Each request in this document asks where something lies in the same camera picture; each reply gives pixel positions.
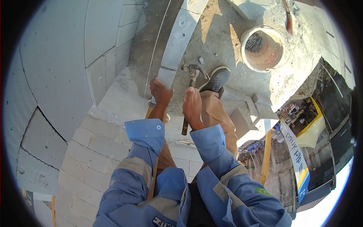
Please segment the jacket sleeve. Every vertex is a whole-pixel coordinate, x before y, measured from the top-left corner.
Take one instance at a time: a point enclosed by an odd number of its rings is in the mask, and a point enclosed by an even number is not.
[[[126,204],[137,205],[147,199],[154,166],[164,146],[164,124],[159,119],[128,121],[125,128],[133,145],[127,158],[113,172],[110,187],[101,198],[97,217],[108,216]]]
[[[243,215],[239,215],[239,218],[243,216],[243,223],[252,225],[258,220],[261,226],[275,226],[277,223],[283,224],[282,226],[291,225],[291,218],[281,202],[269,194],[263,185],[252,181],[247,169],[226,149],[220,125],[194,131],[190,135],[202,160],[237,200],[242,202],[240,204],[248,207],[240,207]]]

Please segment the wire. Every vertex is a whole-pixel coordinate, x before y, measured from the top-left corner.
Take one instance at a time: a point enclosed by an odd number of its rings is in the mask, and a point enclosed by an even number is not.
[[[158,32],[158,36],[156,37],[154,50],[152,51],[151,61],[150,61],[150,66],[149,66],[149,72],[147,73],[147,78],[146,78],[145,92],[144,92],[144,99],[143,99],[143,101],[142,101],[142,109],[144,109],[145,96],[146,96],[146,89],[147,89],[147,82],[148,82],[148,80],[149,80],[149,75],[150,75],[150,69],[151,69],[152,59],[153,59],[153,57],[154,57],[155,48],[156,48],[156,44],[158,43],[158,38],[159,38],[159,35],[160,35],[161,27],[163,26],[164,19],[165,19],[166,13],[168,12],[168,9],[169,9],[169,5],[170,5],[170,3],[171,3],[171,0],[169,0],[168,7],[166,7],[166,10],[165,10],[165,14],[164,14],[163,20],[161,21],[161,24],[160,24],[160,29],[159,29],[159,32]]]

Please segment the blue work jacket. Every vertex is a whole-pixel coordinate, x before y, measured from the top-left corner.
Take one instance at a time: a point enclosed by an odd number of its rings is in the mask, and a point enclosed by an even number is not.
[[[112,174],[93,226],[185,227],[191,195],[183,169],[168,167],[160,173],[154,198],[147,200],[165,142],[164,124],[159,119],[143,119],[125,122],[125,127],[133,145]],[[291,226],[281,202],[252,181],[247,169],[226,149],[220,125],[190,135],[208,164],[198,172],[197,186],[217,226]]]

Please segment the reflective stripe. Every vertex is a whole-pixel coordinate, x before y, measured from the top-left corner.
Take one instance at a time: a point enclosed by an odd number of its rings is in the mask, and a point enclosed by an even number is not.
[[[228,192],[228,195],[232,200],[231,212],[234,211],[237,207],[244,205],[244,203],[235,194]]]
[[[248,170],[246,169],[246,167],[244,167],[243,165],[236,166],[231,171],[221,177],[221,183],[225,186],[228,186],[228,182],[232,177],[245,173],[248,174]]]
[[[219,198],[224,202],[226,201],[226,198],[228,197],[228,192],[224,188],[221,182],[218,182],[214,188],[213,191],[219,196]]]
[[[187,193],[187,187],[184,188],[183,194],[181,196],[181,201],[185,202],[185,194]]]
[[[144,178],[147,188],[149,189],[151,187],[153,179],[151,176],[151,167],[141,158],[124,158],[116,167],[116,169],[119,168],[131,170],[137,174],[140,174]]]
[[[138,207],[144,207],[145,205],[152,206],[160,214],[173,221],[178,220],[180,205],[178,205],[174,200],[164,197],[155,197],[152,200],[142,201],[141,203],[137,204]]]

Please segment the patch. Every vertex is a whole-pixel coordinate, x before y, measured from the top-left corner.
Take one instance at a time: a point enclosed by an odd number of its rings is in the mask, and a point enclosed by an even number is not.
[[[160,218],[158,217],[154,217],[154,220],[152,221],[154,223],[154,226],[159,226],[159,227],[175,227],[169,223],[163,222],[162,220],[160,220]]]
[[[263,194],[263,195],[267,195],[267,196],[273,197],[273,195],[271,195],[265,189],[260,188],[260,187],[257,187],[256,188],[256,192],[259,193],[259,194]]]

